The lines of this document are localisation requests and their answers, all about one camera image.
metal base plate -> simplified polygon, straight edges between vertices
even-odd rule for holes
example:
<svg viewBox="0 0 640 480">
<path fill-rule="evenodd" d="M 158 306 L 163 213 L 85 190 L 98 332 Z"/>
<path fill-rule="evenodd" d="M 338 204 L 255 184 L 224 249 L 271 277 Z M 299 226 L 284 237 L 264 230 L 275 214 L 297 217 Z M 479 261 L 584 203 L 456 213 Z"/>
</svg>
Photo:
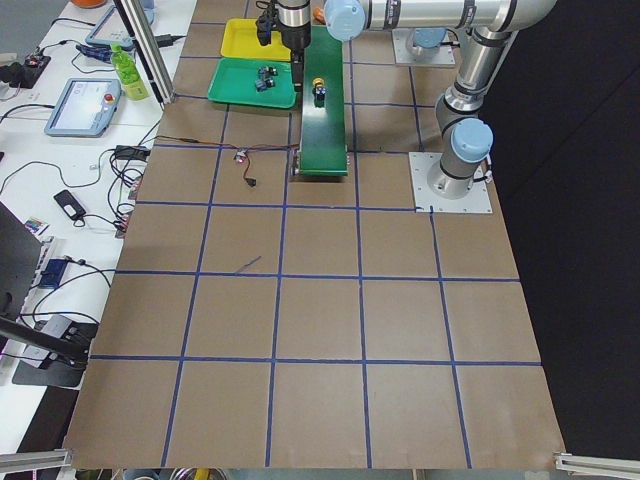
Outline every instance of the metal base plate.
<svg viewBox="0 0 640 480">
<path fill-rule="evenodd" d="M 474 183 L 467 196 L 458 200 L 449 200 L 436 194 L 427 183 L 427 173 L 431 166 L 440 161 L 442 153 L 438 152 L 410 152 L 411 182 L 413 183 L 413 198 L 417 212 L 444 213 L 493 213 L 491 201 L 485 182 Z M 478 167 L 476 177 L 483 175 Z"/>
<path fill-rule="evenodd" d="M 425 48 L 420 55 L 411 53 L 407 48 L 407 38 L 410 32 L 409 28 L 393 30 L 393 51 L 396 54 L 397 64 L 449 68 L 456 66 L 451 47 Z"/>
</svg>

robotic arm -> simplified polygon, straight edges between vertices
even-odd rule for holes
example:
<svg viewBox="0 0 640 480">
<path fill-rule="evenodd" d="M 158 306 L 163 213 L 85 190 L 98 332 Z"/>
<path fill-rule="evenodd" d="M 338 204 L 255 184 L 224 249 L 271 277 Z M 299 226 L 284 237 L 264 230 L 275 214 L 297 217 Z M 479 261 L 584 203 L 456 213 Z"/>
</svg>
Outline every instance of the robotic arm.
<svg viewBox="0 0 640 480">
<path fill-rule="evenodd" d="M 256 21 L 262 46 L 271 43 L 271 31 L 279 31 L 282 44 L 291 50 L 291 77 L 296 92 L 302 91 L 304 49 L 311 43 L 310 0 L 269 0 Z"/>
<path fill-rule="evenodd" d="M 429 174 L 429 185 L 436 193 L 455 199 L 470 190 L 477 166 L 491 149 L 491 129 L 477 115 L 515 33 L 538 23 L 555 3 L 556 0 L 326 0 L 324 16 L 329 33 L 341 41 L 351 40 L 367 29 L 471 29 L 456 80 L 436 105 L 445 151 Z M 261 30 L 282 32 L 283 44 L 291 49 L 293 82 L 300 91 L 304 49 L 311 37 L 309 0 L 270 0 L 256 23 L 263 45 L 266 43 Z"/>
</svg>

metal frame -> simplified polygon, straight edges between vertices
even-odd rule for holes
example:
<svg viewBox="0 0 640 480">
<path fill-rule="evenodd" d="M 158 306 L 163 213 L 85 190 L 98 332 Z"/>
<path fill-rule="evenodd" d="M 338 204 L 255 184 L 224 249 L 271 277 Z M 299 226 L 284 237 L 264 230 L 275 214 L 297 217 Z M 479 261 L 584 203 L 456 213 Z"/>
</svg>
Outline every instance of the metal frame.
<svg viewBox="0 0 640 480">
<path fill-rule="evenodd" d="M 580 457 L 570 453 L 556 453 L 555 457 L 556 469 L 569 474 L 640 479 L 640 462 L 634 460 Z"/>
<path fill-rule="evenodd" d="M 474 183 L 471 191 L 457 200 L 449 200 L 436 194 L 427 181 L 427 173 L 431 166 L 440 161 L 440 152 L 409 152 L 411 167 L 411 182 L 413 184 L 413 199 L 418 212 L 429 213 L 493 213 L 491 200 L 485 182 Z M 483 175 L 478 167 L 475 177 Z"/>
<path fill-rule="evenodd" d="M 71 465 L 71 459 L 71 450 L 67 449 L 0 455 L 0 474 L 68 467 Z"/>
<path fill-rule="evenodd" d="M 398 65 L 445 68 L 454 68 L 456 66 L 453 49 L 450 46 L 425 48 L 419 55 L 410 52 L 407 48 L 409 35 L 411 35 L 410 28 L 396 28 L 392 32 L 393 51 Z"/>
</svg>

robot end effector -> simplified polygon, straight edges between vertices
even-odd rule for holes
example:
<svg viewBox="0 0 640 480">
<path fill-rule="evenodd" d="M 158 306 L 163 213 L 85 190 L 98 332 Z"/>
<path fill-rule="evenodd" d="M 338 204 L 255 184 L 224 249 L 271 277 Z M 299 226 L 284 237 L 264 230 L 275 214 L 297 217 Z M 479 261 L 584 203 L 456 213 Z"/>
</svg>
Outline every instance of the robot end effector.
<svg viewBox="0 0 640 480">
<path fill-rule="evenodd" d="M 304 49 L 311 43 L 311 8 L 309 0 L 269 0 L 256 21 L 261 45 L 271 43 L 271 31 L 282 36 L 282 44 L 291 50 L 291 78 L 294 89 L 302 91 Z"/>
</svg>

orange object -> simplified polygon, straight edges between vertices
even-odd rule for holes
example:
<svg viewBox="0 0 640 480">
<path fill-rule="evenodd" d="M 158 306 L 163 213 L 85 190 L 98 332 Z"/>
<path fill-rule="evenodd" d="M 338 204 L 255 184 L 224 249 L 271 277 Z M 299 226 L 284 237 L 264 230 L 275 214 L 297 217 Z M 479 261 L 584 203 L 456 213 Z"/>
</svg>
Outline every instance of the orange object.
<svg viewBox="0 0 640 480">
<path fill-rule="evenodd" d="M 96 8 L 107 3 L 107 0 L 71 0 L 71 3 L 80 8 Z"/>
<path fill-rule="evenodd" d="M 315 18 L 318 22 L 320 22 L 321 24 L 325 24 L 325 20 L 324 20 L 324 8 L 322 7 L 316 7 L 313 9 L 313 18 Z"/>
</svg>

